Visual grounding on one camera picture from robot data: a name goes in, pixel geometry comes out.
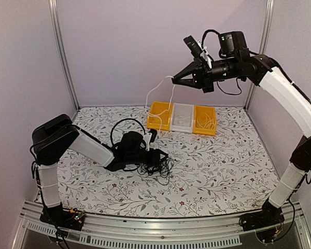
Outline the front aluminium rail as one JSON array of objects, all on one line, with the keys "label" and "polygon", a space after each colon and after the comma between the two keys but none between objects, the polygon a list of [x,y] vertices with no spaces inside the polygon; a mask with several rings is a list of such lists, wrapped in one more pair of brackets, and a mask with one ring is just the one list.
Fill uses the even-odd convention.
[{"label": "front aluminium rail", "polygon": [[87,214],[80,231],[56,229],[40,221],[42,206],[26,201],[13,248],[311,248],[301,206],[285,204],[280,240],[263,243],[261,229],[244,231],[240,214],[188,218],[137,218]]}]

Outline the white translucent plastic bin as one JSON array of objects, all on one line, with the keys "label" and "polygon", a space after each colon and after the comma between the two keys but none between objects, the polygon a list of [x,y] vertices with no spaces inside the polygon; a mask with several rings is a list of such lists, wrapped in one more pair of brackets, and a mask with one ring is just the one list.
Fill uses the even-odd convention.
[{"label": "white translucent plastic bin", "polygon": [[171,114],[170,131],[192,133],[194,105],[174,103]]}]

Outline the large yellow plastic bin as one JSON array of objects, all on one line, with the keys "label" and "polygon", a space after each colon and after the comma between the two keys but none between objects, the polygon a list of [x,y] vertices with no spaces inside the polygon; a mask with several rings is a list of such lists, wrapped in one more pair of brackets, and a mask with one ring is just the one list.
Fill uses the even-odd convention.
[{"label": "large yellow plastic bin", "polygon": [[173,103],[154,101],[148,112],[147,128],[169,131],[172,111]]}]

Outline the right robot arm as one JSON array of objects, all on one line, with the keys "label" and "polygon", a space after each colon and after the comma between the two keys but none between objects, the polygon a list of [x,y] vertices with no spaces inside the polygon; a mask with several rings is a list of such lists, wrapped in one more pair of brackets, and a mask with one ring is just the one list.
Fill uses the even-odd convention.
[{"label": "right robot arm", "polygon": [[189,35],[183,38],[192,54],[192,62],[172,79],[173,84],[214,90],[214,84],[228,79],[249,80],[267,93],[291,118],[301,133],[299,143],[292,152],[279,183],[265,200],[261,211],[252,216],[262,226],[269,226],[281,215],[283,204],[300,187],[311,171],[311,100],[286,74],[272,57],[252,52],[241,31],[216,33],[219,59],[213,59],[204,44]]}]

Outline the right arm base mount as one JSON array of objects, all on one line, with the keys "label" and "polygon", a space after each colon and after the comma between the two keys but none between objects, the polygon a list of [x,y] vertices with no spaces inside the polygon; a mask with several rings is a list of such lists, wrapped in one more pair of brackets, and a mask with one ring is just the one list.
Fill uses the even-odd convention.
[{"label": "right arm base mount", "polygon": [[282,209],[280,207],[274,207],[268,200],[266,200],[260,211],[241,215],[238,223],[244,231],[272,226],[270,229],[262,230],[256,233],[259,241],[263,243],[271,243],[280,233],[282,223],[284,221],[285,218],[282,213]]}]

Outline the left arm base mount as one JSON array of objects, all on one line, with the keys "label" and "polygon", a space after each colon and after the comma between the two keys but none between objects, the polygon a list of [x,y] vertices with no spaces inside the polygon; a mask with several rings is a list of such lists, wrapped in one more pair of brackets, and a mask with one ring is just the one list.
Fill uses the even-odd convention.
[{"label": "left arm base mount", "polygon": [[62,203],[54,207],[47,207],[43,203],[40,221],[59,228],[81,231],[85,220],[85,211],[73,208],[66,210]]}]

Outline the left aluminium frame post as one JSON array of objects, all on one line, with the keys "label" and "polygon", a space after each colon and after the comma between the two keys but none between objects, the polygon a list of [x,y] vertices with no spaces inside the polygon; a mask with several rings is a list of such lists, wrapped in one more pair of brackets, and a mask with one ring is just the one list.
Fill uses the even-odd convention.
[{"label": "left aluminium frame post", "polygon": [[56,0],[49,0],[48,3],[49,3],[50,17],[51,17],[54,37],[55,37],[59,59],[60,59],[62,70],[63,70],[63,75],[64,75],[64,78],[67,84],[68,93],[70,95],[70,98],[71,98],[71,101],[73,103],[75,110],[80,110],[80,104],[77,98],[77,93],[76,93],[73,79],[70,73],[68,59],[67,59],[67,55],[66,55],[66,51],[64,47],[63,36],[62,36],[62,31],[61,31],[61,26],[60,26],[59,12],[58,12],[58,4]]}]

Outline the small yellow plastic bin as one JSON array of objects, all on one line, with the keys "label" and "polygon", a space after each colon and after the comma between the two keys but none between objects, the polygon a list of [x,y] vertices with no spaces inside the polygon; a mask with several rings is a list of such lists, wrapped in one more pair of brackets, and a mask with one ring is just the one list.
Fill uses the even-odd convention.
[{"label": "small yellow plastic bin", "polygon": [[194,106],[193,133],[215,136],[217,131],[216,110],[210,106]]}]

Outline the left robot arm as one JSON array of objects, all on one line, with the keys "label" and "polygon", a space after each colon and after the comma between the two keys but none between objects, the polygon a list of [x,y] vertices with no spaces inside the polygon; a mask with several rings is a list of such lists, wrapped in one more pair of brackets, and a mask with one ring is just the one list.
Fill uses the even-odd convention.
[{"label": "left robot arm", "polygon": [[41,201],[48,208],[46,215],[55,224],[67,220],[61,210],[58,166],[64,156],[72,151],[88,158],[108,171],[126,170],[136,165],[147,174],[161,173],[168,167],[169,156],[158,148],[152,148],[157,131],[128,131],[118,142],[109,138],[109,144],[101,142],[83,128],[74,124],[66,115],[59,115],[36,128],[32,133],[31,155],[34,158],[32,173],[36,178]]}]

